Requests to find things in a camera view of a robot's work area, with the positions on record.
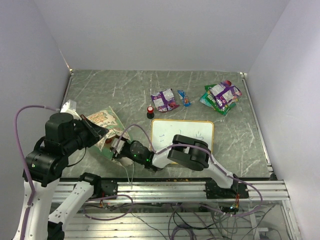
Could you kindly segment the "red snack packet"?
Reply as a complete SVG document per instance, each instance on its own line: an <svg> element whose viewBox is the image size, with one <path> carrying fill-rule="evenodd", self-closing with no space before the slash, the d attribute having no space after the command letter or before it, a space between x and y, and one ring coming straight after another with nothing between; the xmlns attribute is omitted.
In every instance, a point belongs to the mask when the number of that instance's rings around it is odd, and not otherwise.
<svg viewBox="0 0 320 240"><path fill-rule="evenodd" d="M112 143L113 140L114 140L113 138L108 138L108 139L105 140L105 144L109 145L109 144Z"/></svg>

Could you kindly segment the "green printed paper bag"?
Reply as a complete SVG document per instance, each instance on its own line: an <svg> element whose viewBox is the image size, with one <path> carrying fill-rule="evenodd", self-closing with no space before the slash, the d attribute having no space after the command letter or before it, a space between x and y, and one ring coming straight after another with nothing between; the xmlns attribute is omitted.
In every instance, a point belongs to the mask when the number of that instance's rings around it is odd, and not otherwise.
<svg viewBox="0 0 320 240"><path fill-rule="evenodd" d="M132 160L121 157L118 152L113 152L113 147L117 144L120 136L123 141L131 140L128 132L123 133L125 126L117 114L108 106L87 118L92 123L108 130L108 133L89 149L85 169L102 177L119 178L121 176L119 169L123 168L128 182L132 183L135 164Z"/></svg>

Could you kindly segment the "blue small snack packet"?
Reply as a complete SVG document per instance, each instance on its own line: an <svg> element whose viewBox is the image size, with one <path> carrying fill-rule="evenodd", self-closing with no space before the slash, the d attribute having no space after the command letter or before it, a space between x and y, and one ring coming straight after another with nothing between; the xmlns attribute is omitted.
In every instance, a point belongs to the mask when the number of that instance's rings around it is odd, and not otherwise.
<svg viewBox="0 0 320 240"><path fill-rule="evenodd" d="M189 98L184 90L177 90L180 100L184 107L189 107L191 105Z"/></svg>

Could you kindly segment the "teal snack packet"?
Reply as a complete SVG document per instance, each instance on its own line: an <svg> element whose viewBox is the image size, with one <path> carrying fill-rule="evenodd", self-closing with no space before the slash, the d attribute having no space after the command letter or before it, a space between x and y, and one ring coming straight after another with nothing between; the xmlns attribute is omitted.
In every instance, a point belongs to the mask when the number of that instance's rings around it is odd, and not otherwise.
<svg viewBox="0 0 320 240"><path fill-rule="evenodd" d="M221 115L225 116L232 107L235 105L232 105L231 107L225 107L223 109L220 109L217 104L214 101L209 101L206 97L208 96L208 93L205 92L199 99L199 102L204 104L205 106L212 108L214 111L220 113Z"/></svg>

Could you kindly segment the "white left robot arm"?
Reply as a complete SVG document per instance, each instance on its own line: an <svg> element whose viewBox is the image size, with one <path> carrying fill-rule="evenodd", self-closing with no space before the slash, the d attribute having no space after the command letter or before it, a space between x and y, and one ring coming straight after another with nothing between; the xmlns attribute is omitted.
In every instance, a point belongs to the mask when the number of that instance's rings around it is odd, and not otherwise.
<svg viewBox="0 0 320 240"><path fill-rule="evenodd" d="M24 200L15 240L62 240L71 218L90 198L102 196L102 179L83 173L72 193L50 212L55 190L69 156L92 147L109 131L75 111L53 108L54 114L45 123L45 135L33 151L22 157Z"/></svg>

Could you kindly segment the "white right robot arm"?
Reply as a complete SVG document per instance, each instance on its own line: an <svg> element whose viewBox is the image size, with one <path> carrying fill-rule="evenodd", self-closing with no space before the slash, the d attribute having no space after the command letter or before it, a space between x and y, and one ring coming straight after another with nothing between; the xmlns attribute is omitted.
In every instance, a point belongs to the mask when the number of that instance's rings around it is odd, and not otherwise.
<svg viewBox="0 0 320 240"><path fill-rule="evenodd" d="M218 193L226 198L231 198L238 192L237 177L214 158L208 144L202 140L176 134L169 146L156 152L139 141L129 142L127 139L116 138L111 142L111 151L115 159L128 158L153 172L162 170L171 163L203 172L216 183Z"/></svg>

